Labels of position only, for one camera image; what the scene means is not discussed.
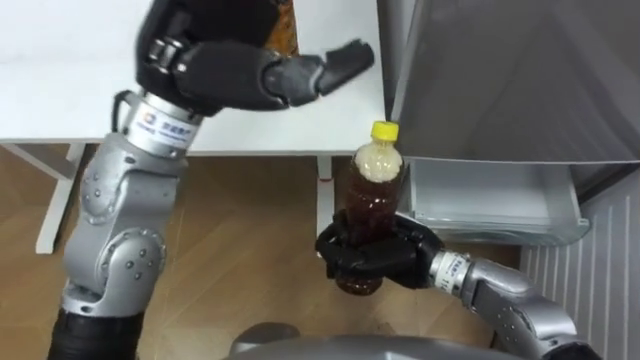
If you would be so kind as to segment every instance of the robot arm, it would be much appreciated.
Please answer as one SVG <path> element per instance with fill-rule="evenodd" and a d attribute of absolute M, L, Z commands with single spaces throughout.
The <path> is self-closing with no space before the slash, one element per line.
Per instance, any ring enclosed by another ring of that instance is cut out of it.
<path fill-rule="evenodd" d="M 357 250 L 344 248 L 346 215 L 318 238 L 316 250 L 333 277 L 380 277 L 411 289 L 436 287 L 462 300 L 495 329 L 509 352 L 530 360 L 600 360 L 579 340 L 564 309 L 539 295 L 521 272 L 485 259 L 444 250 L 427 227 L 396 216 L 395 238 Z"/>
<path fill-rule="evenodd" d="M 120 100 L 130 105 L 125 126 L 105 138 L 82 177 L 49 360 L 136 359 L 166 259 L 164 229 L 205 116 L 304 105 L 373 64 L 360 41 L 324 58 L 259 48 L 277 13 L 267 0 L 153 3 L 136 45 L 142 90 L 116 97 L 116 116 Z"/>
<path fill-rule="evenodd" d="M 495 329 L 510 353 L 524 359 L 600 359 L 578 339 L 573 320 L 555 302 L 539 295 L 521 272 L 454 252 L 433 259 L 430 279 L 462 300 Z"/>

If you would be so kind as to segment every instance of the wooden floor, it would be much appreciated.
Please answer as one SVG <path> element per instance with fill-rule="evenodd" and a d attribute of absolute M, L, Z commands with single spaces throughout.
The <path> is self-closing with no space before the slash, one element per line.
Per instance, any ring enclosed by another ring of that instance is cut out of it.
<path fill-rule="evenodd" d="M 344 162 L 336 170 L 344 190 Z M 385 283 L 369 298 L 340 292 L 313 251 L 312 158 L 196 158 L 168 226 L 169 259 L 147 312 L 142 360 L 220 359 L 264 321 L 303 333 L 405 334 L 487 346 L 492 332 L 455 299 Z M 65 281 L 62 251 L 36 256 L 53 180 L 0 148 L 0 349 L 42 360 Z M 61 234 L 68 237 L 74 205 Z M 515 265 L 517 249 L 474 247 Z"/>

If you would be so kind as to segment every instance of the tabletop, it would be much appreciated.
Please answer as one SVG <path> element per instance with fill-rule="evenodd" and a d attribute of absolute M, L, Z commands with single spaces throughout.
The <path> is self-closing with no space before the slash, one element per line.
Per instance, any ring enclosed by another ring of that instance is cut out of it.
<path fill-rule="evenodd" d="M 0 142 L 100 141 L 110 131 L 113 95 L 138 88 L 133 43 L 150 3 L 11 2 L 0 14 L 0 33 L 19 35 L 6 37 L 0 48 Z M 301 53 L 323 53 L 361 38 L 374 48 L 375 66 L 301 108 L 225 109 L 204 122 L 191 153 L 345 153 L 365 143 L 373 121 L 384 119 L 376 3 L 294 1 Z M 96 28 L 102 31 L 82 31 Z"/>

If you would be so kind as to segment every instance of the white table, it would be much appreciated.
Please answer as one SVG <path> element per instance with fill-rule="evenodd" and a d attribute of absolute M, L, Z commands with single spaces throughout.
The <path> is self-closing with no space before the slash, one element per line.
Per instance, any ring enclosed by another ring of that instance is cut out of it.
<path fill-rule="evenodd" d="M 334 212 L 331 156 L 353 153 L 369 140 L 373 121 L 385 117 L 376 3 L 295 0 L 302 53 L 322 53 L 362 38 L 376 52 L 374 68 L 302 108 L 224 110 L 204 122 L 190 156 L 317 156 L 318 228 L 328 224 Z M 0 33 L 19 34 L 6 37 L 0 48 L 0 143 L 58 179 L 38 253 L 53 252 L 84 144 L 99 142 L 110 131 L 113 95 L 137 89 L 133 42 L 149 4 L 25 0 L 10 3 L 0 15 Z M 99 31 L 78 31 L 86 28 Z M 49 143 L 72 146 L 62 158 L 34 145 Z"/>

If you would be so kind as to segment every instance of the refrigerator drawer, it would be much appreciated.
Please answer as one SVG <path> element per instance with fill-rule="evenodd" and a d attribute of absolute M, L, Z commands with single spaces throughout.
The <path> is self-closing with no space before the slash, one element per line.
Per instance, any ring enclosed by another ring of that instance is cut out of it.
<path fill-rule="evenodd" d="M 399 210 L 448 241 L 564 245 L 589 230 L 565 165 L 411 160 Z"/>

